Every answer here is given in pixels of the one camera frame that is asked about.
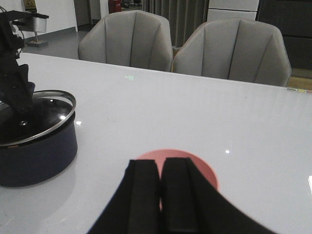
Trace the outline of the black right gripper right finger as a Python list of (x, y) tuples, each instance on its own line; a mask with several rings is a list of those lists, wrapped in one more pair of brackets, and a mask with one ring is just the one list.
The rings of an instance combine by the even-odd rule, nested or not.
[(167, 158), (161, 183), (167, 234), (271, 234), (222, 196), (190, 158)]

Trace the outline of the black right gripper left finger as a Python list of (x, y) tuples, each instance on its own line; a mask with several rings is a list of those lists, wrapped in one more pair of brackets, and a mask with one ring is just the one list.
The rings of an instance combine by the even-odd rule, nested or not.
[(157, 234), (160, 181), (153, 160), (130, 160), (108, 205), (90, 234)]

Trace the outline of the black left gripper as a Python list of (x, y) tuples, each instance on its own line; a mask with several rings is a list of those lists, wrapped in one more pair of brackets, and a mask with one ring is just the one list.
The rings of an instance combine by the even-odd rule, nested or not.
[(24, 48), (24, 36), (16, 30), (46, 32), (48, 18), (40, 13), (0, 11), (0, 100), (19, 114), (33, 109), (33, 82), (28, 81), (29, 66), (16, 61)]

